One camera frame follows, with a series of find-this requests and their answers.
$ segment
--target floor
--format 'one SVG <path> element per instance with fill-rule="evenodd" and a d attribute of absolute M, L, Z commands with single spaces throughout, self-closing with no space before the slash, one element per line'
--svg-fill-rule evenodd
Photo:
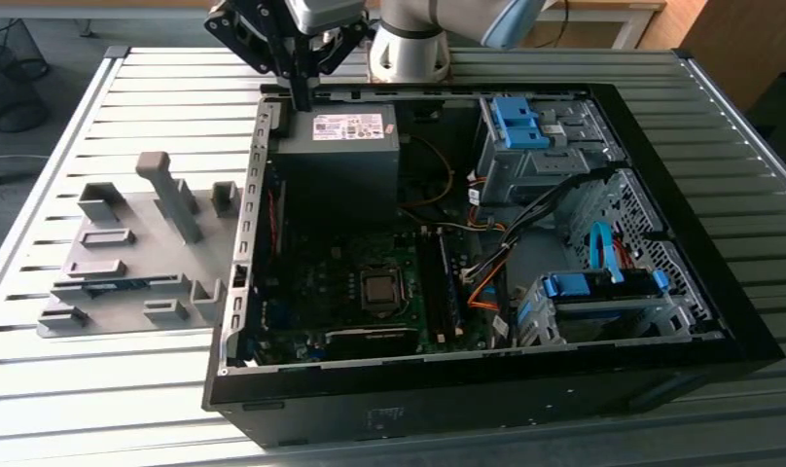
<path fill-rule="evenodd" d="M 27 25 L 52 66 L 36 88 L 51 109 L 48 123 L 19 134 L 0 133 L 0 155 L 50 156 L 74 114 L 88 82 L 114 45 L 143 47 L 216 47 L 200 20 L 96 20 L 96 37 L 82 38 L 70 19 L 28 20 Z M 775 83 L 752 110 L 752 122 L 771 130 L 769 143 L 786 160 L 786 81 Z M 0 161 L 0 245 L 43 161 L 15 158 Z"/>
<path fill-rule="evenodd" d="M 114 45 L 144 47 L 216 47 L 203 21 L 191 19 L 96 20 L 96 37 L 78 36 L 70 19 L 28 20 L 27 26 L 52 66 L 35 84 L 51 109 L 51 119 L 23 133 L 0 132 L 0 155 L 50 156 L 71 120 L 106 50 Z M 38 178 L 43 161 L 0 160 L 0 246 Z"/>

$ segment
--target case label sticker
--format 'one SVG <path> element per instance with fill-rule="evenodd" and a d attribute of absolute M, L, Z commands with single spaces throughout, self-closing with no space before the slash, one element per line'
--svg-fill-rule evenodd
<path fill-rule="evenodd" d="M 313 141 L 384 139 L 381 114 L 319 115 L 313 119 Z"/>
<path fill-rule="evenodd" d="M 507 338 L 509 336 L 509 324 L 504 321 L 499 314 L 495 315 L 492 325 L 495 326 L 495 331 L 497 331 L 500 335 Z"/>

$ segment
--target wire bundle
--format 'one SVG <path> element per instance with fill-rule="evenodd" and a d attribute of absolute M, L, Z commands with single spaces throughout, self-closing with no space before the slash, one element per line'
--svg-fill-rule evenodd
<path fill-rule="evenodd" d="M 592 170 L 589 173 L 573 175 L 549 189 L 535 201 L 532 201 L 520 211 L 512 222 L 509 223 L 503 236 L 500 238 L 500 247 L 495 252 L 480 262 L 473 268 L 464 273 L 464 279 L 471 280 L 477 277 L 489 266 L 495 265 L 491 272 L 485 275 L 483 280 L 479 282 L 477 287 L 473 289 L 473 294 L 468 298 L 468 304 L 471 306 L 488 307 L 488 309 L 500 309 L 495 304 L 483 303 L 477 300 L 477 296 L 488 282 L 495 278 L 497 272 L 507 264 L 509 254 L 515 248 L 516 243 L 520 240 L 521 229 L 531 227 L 544 219 L 559 206 L 559 202 L 565 194 L 584 183 L 595 180 L 603 180 L 611 177 L 615 170 L 611 167 L 599 168 Z"/>

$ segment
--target blue plastic latch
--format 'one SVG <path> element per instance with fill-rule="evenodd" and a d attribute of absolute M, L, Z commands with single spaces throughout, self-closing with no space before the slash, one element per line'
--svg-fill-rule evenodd
<path fill-rule="evenodd" d="M 549 298 L 553 298 L 559 295 L 559 289 L 556 288 L 555 282 L 549 277 L 544 279 L 544 290 L 547 291 L 547 297 Z"/>
<path fill-rule="evenodd" d="M 669 290 L 669 278 L 661 269 L 653 271 L 653 280 L 656 280 L 656 285 L 663 289 L 663 292 L 667 292 Z"/>
<path fill-rule="evenodd" d="M 584 274 L 559 274 L 552 276 L 559 287 L 560 297 L 583 297 L 591 294 Z"/>
<path fill-rule="evenodd" d="M 495 97 L 495 119 L 507 135 L 509 149 L 547 149 L 549 138 L 537 127 L 537 114 L 525 97 Z"/>
<path fill-rule="evenodd" d="M 592 225 L 589 232 L 589 268 L 607 269 L 613 275 L 613 284 L 624 281 L 624 274 L 621 274 L 615 255 L 613 228 L 601 221 Z"/>

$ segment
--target slotted aluminum table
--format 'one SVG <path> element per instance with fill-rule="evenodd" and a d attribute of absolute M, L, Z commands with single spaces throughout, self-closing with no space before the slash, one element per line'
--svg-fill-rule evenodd
<path fill-rule="evenodd" d="M 365 74 L 355 54 L 329 80 Z M 455 76 L 619 85 L 786 353 L 786 168 L 696 62 L 672 53 L 456 50 Z M 134 167 L 153 150 L 172 153 L 192 190 L 241 185 L 269 81 L 221 49 L 110 51 L 0 252 L 0 461 L 786 465 L 786 360 L 636 417 L 265 452 L 200 408 L 209 329 L 42 339 L 36 318 L 79 227 L 83 185 L 149 191 Z"/>

